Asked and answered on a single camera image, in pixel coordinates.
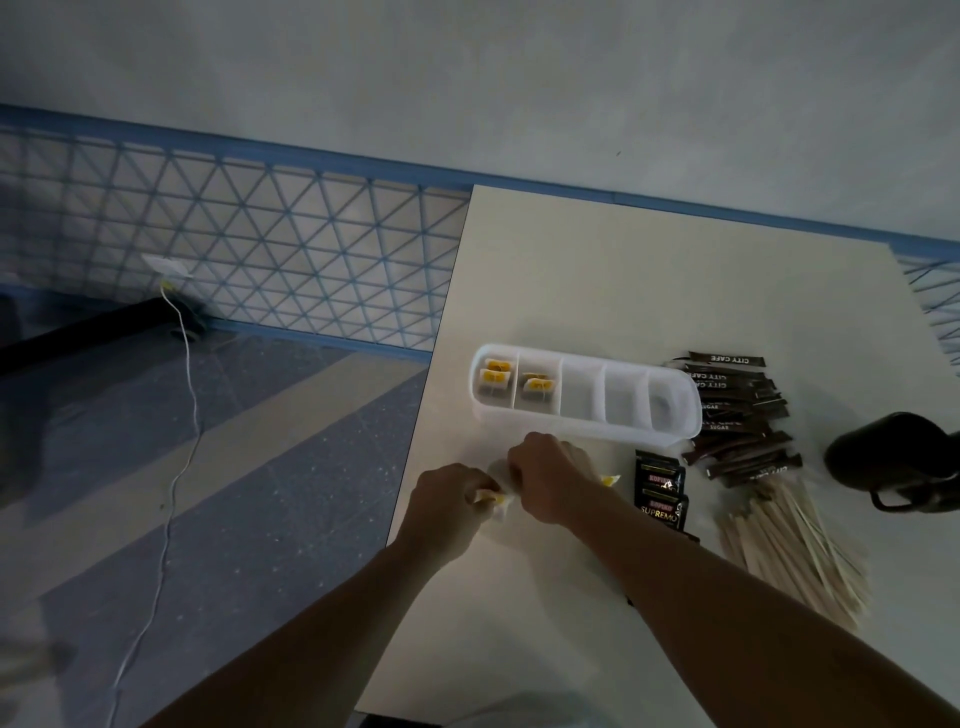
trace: hand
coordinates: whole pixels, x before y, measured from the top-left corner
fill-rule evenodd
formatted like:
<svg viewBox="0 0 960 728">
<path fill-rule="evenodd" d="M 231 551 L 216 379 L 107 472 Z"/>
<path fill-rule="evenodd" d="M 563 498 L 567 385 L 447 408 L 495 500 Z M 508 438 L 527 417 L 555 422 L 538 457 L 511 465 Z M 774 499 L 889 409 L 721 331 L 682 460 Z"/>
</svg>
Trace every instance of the hand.
<svg viewBox="0 0 960 728">
<path fill-rule="evenodd" d="M 606 492 L 589 456 L 553 435 L 530 432 L 507 453 L 524 510 L 538 521 L 568 525 L 584 497 Z"/>
<path fill-rule="evenodd" d="M 493 510 L 491 500 L 473 502 L 481 488 L 500 490 L 489 475 L 460 463 L 423 473 L 410 494 L 395 543 L 412 548 L 437 568 L 462 556 Z"/>
</svg>

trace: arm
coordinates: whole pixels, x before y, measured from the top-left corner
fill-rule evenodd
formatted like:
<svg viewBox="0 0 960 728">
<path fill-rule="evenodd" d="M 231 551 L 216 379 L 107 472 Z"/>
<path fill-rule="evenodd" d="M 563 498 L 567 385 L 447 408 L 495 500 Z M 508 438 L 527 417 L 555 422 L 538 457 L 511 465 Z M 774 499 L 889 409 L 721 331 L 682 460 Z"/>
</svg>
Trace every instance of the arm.
<svg viewBox="0 0 960 728">
<path fill-rule="evenodd" d="M 473 503 L 478 488 L 497 490 L 463 465 L 421 475 L 392 544 L 146 726 L 343 728 L 420 590 L 489 515 L 489 501 Z"/>
<path fill-rule="evenodd" d="M 573 456 L 536 432 L 511 449 L 523 507 L 568 528 L 616 576 L 717 726 L 960 726 L 869 646 L 636 510 Z"/>
</svg>

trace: plastic container compartment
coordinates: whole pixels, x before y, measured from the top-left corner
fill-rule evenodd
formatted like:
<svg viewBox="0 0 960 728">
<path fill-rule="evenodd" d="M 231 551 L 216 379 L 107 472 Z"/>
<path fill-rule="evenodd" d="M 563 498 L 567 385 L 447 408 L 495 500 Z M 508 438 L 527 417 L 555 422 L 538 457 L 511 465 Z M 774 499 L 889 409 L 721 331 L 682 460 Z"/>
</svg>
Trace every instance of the plastic container compartment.
<svg viewBox="0 0 960 728">
<path fill-rule="evenodd" d="M 480 379 L 487 359 L 511 363 L 505 390 Z M 521 378 L 531 372 L 555 380 L 552 395 L 523 393 Z M 697 386 L 676 369 L 505 344 L 477 350 L 469 391 L 473 414 L 481 422 L 558 435 L 668 448 L 695 437 L 702 423 Z"/>
</svg>

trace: gray wall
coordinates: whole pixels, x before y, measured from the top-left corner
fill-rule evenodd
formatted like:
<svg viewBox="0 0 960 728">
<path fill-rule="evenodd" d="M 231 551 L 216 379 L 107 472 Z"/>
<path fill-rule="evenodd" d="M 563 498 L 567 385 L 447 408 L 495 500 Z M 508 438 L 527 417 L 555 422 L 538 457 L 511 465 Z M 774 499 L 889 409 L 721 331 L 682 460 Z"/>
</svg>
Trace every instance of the gray wall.
<svg viewBox="0 0 960 728">
<path fill-rule="evenodd" d="M 7 0 L 0 100 L 960 239 L 952 0 Z"/>
</svg>

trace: power cord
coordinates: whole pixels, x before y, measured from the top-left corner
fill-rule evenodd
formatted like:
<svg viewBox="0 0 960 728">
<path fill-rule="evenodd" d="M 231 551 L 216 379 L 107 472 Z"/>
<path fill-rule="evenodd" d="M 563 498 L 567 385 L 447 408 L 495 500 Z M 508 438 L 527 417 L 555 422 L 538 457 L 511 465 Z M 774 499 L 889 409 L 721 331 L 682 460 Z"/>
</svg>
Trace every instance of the power cord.
<svg viewBox="0 0 960 728">
<path fill-rule="evenodd" d="M 170 299 L 167 298 L 167 285 L 168 283 L 166 283 L 166 281 L 162 281 L 160 283 L 160 296 L 162 296 L 163 300 L 170 304 L 175 311 L 177 311 L 177 318 L 180 321 L 180 333 L 183 335 L 183 347 L 186 349 L 186 385 L 190 390 L 190 397 L 193 398 L 193 430 L 196 434 L 196 437 L 193 441 L 193 447 L 190 448 L 190 454 L 187 455 L 186 463 L 183 464 L 183 468 L 174 476 L 174 479 L 170 481 L 170 489 L 168 492 L 170 510 L 167 511 L 167 520 L 163 525 L 163 550 L 160 552 L 160 561 L 156 569 L 156 591 L 154 592 L 154 602 L 150 608 L 150 617 L 143 625 L 143 628 L 137 633 L 136 638 L 130 645 L 130 649 L 127 650 L 127 654 L 124 656 L 123 662 L 120 663 L 120 669 L 117 670 L 117 676 L 113 679 L 113 685 L 110 686 L 111 700 L 110 712 L 107 717 L 107 728 L 113 728 L 113 722 L 116 720 L 117 708 L 120 707 L 120 683 L 123 681 L 127 671 L 133 664 L 136 653 L 140 649 L 140 645 L 143 643 L 143 638 L 146 636 L 147 631 L 150 629 L 151 625 L 153 625 L 154 620 L 156 619 L 156 610 L 160 604 L 160 594 L 163 592 L 163 584 L 165 583 L 167 576 L 167 552 L 170 550 L 170 526 L 171 523 L 173 523 L 174 513 L 177 510 L 177 483 L 180 481 L 180 478 L 184 473 L 186 473 L 187 469 L 190 467 L 190 464 L 193 462 L 194 453 L 197 451 L 197 445 L 200 444 L 200 437 L 203 434 L 203 431 L 200 427 L 200 406 L 197 403 L 197 393 L 193 389 L 193 379 L 190 376 L 190 340 L 187 337 L 186 326 L 183 324 L 183 315 L 180 313 L 180 309 L 171 303 Z"/>
</svg>

